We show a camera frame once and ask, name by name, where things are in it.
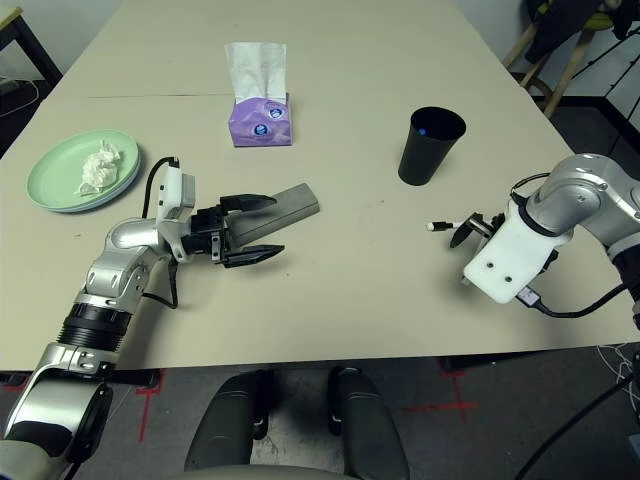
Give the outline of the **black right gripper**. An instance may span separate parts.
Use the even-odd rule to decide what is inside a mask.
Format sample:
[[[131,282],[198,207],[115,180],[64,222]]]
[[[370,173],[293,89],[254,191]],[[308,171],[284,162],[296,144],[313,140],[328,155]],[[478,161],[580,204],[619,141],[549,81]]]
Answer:
[[[449,247],[456,248],[464,242],[472,232],[478,233],[484,239],[491,239],[504,223],[504,214],[499,213],[490,220],[485,220],[481,213],[474,212],[465,221],[461,222],[454,232]]]

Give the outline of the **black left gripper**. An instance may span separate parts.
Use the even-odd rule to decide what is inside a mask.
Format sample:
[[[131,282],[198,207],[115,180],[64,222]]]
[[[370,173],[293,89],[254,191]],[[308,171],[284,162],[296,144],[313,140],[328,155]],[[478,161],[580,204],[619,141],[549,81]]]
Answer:
[[[209,255],[216,264],[237,268],[260,263],[284,249],[284,245],[255,245],[230,253],[225,217],[232,211],[255,211],[275,205],[274,197],[259,194],[223,196],[219,204],[198,209],[189,217],[188,232],[182,236],[182,246],[188,255]]]

